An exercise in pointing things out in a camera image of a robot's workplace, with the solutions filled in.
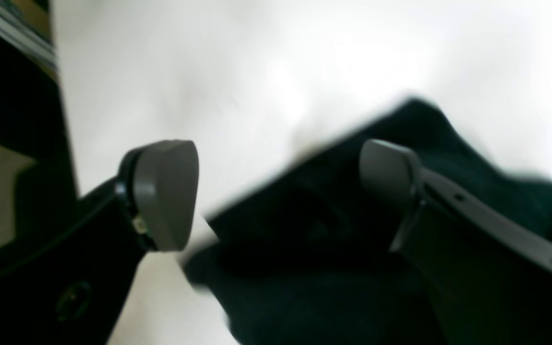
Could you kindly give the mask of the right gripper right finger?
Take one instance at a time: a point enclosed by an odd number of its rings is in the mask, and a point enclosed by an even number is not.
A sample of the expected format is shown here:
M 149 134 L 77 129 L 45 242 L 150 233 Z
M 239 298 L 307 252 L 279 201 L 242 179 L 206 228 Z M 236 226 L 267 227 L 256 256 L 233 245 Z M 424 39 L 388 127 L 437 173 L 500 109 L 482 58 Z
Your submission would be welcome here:
M 420 273 L 450 345 L 552 345 L 551 241 L 407 147 L 366 140 L 359 175 L 400 218 L 389 250 Z

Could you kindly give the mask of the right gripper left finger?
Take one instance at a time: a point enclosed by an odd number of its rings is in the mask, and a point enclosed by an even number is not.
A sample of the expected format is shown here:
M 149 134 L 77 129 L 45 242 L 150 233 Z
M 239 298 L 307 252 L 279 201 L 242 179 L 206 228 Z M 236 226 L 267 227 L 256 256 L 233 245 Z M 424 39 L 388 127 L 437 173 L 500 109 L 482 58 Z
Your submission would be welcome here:
M 145 255 L 188 244 L 198 181 L 191 140 L 141 146 L 70 223 L 1 245 L 0 345 L 106 344 Z

